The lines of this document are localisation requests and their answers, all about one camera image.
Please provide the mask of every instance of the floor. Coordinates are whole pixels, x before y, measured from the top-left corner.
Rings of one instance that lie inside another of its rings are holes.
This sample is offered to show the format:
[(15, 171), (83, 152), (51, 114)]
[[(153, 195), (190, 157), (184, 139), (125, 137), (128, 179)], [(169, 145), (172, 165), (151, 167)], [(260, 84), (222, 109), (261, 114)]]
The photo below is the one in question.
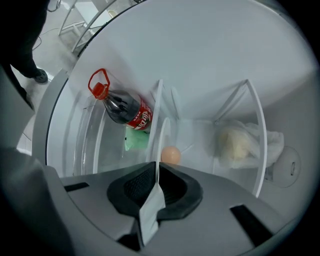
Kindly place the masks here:
[[(90, 0), (78, 0), (78, 2), (89, 1)], [(26, 90), (28, 97), (32, 101), (35, 111), (35, 115), (33, 115), (25, 127), (17, 145), (17, 149), (22, 153), (32, 154), (32, 136), (37, 110), (51, 80), (61, 69), (66, 70), (70, 75), (77, 63), (77, 54), (81, 47), (76, 48), (74, 53), (71, 53), (77, 35), (69, 29), (58, 36), (59, 28), (73, 2), (74, 0), (62, 0), (59, 9), (55, 12), (47, 12), (46, 21), (39, 36), (40, 38), (38, 38), (33, 47), (33, 60), (39, 68), (47, 72), (48, 82), (46, 84), (38, 84), (33, 79), (24, 77), (19, 71), (12, 68), (21, 86)], [(57, 0), (51, 0), (48, 8), (50, 10), (55, 9), (56, 3)], [(108, 8), (108, 10), (113, 10), (119, 14), (134, 4), (136, 3), (133, 0), (117, 0)], [(76, 9), (73, 9), (65, 22), (65, 25), (82, 21), (83, 18), (81, 14)], [(88, 40), (90, 36), (90, 33), (87, 32), (86, 39)]]

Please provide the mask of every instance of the chair leg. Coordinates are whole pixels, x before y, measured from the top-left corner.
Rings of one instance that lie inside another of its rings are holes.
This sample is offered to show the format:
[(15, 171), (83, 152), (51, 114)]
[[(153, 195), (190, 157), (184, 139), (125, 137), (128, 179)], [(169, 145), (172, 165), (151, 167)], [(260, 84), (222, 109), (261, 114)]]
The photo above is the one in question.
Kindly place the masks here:
[(92, 20), (89, 22), (89, 24), (86, 26), (86, 28), (84, 29), (84, 31), (81, 33), (81, 35), (79, 36), (79, 38), (77, 39), (77, 41), (75, 42), (71, 52), (73, 53), (75, 51), (75, 49), (77, 48), (80, 40), (82, 39), (82, 37), (85, 35), (85, 33), (90, 29), (91, 25), (96, 21), (96, 19), (107, 9), (109, 8), (110, 5), (112, 5), (115, 1), (117, 0), (113, 0), (111, 1), (103, 10), (98, 11), (98, 13), (92, 18)]
[(64, 20), (63, 20), (63, 22), (62, 22), (62, 24), (61, 24), (61, 27), (60, 27), (59, 32), (58, 32), (58, 36), (60, 36), (61, 31), (63, 30), (64, 25), (65, 25), (65, 23), (66, 23), (66, 20), (67, 20), (69, 14), (71, 13), (72, 9), (75, 7), (75, 4), (76, 4), (77, 1), (78, 1), (78, 0), (74, 0), (74, 1), (73, 1), (73, 4), (70, 6), (70, 8), (69, 8), (69, 10), (68, 10), (68, 13), (66, 14), (66, 16), (65, 16), (65, 18), (64, 18)]

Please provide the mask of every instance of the coca-cola bottle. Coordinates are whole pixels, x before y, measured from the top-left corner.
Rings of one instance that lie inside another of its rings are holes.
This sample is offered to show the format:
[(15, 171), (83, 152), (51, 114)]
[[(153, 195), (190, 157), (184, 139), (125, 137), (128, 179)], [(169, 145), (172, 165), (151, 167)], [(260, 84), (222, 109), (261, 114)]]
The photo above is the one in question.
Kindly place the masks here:
[[(93, 88), (90, 82), (95, 74), (103, 72), (107, 83), (97, 82)], [(153, 112), (145, 101), (135, 92), (121, 89), (109, 90), (110, 81), (104, 68), (91, 76), (88, 88), (98, 100), (101, 100), (109, 117), (118, 124), (135, 130), (150, 132)]]

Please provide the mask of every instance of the brown egg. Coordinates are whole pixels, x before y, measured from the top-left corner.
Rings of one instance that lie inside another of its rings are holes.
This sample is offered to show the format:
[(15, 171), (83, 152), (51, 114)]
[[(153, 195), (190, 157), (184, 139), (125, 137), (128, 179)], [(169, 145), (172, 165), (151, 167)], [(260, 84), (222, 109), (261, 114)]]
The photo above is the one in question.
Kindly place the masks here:
[(181, 153), (175, 146), (166, 146), (161, 152), (161, 161), (168, 164), (178, 164), (181, 159)]

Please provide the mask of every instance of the red bottle handle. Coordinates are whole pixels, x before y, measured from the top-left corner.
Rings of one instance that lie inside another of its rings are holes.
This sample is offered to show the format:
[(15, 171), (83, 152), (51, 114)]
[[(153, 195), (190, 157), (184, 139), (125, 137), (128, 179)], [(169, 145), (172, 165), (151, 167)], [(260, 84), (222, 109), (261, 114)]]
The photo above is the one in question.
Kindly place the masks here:
[(107, 75), (107, 71), (104, 69), (104, 68), (100, 68), (100, 69), (98, 69), (96, 72), (94, 72), (93, 74), (92, 74), (92, 76), (90, 77), (90, 79), (89, 79), (89, 83), (88, 83), (88, 89), (90, 90), (90, 92), (96, 97), (96, 98), (99, 98), (99, 96), (98, 95), (95, 95), (95, 93), (94, 93), (94, 91), (93, 91), (93, 89), (90, 87), (90, 83), (91, 83), (91, 80), (92, 80), (92, 78), (96, 75), (96, 74), (98, 74), (99, 72), (103, 72), (103, 74), (104, 74), (104, 77), (105, 77), (105, 79), (106, 79), (106, 84), (103, 84), (103, 86), (104, 86), (104, 88), (105, 89), (107, 89), (107, 92), (108, 92), (108, 89), (109, 89), (109, 85), (110, 85), (110, 80), (109, 80), (109, 77), (108, 77), (108, 75)]

